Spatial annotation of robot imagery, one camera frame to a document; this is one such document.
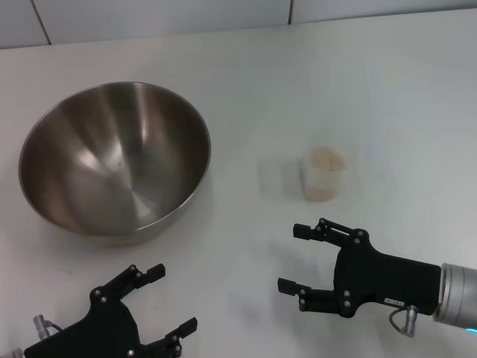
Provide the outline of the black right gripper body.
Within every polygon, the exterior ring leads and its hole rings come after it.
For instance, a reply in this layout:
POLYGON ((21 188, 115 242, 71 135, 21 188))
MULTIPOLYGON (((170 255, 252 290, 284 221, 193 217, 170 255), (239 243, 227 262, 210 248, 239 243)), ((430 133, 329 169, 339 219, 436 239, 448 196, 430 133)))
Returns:
POLYGON ((370 243, 364 230, 347 235, 332 232, 340 248, 334 270, 337 314, 351 318, 366 303, 396 308, 415 306, 432 315, 440 292, 440 266, 383 254, 370 243))

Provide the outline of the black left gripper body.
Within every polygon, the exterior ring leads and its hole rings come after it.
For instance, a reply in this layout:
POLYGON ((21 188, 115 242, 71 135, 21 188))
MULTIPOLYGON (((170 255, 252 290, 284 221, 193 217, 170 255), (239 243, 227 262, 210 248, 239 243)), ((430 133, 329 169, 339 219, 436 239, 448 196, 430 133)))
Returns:
POLYGON ((90 295, 89 312, 77 323, 26 348, 26 357, 146 357, 130 310, 121 302, 132 289, 90 295))

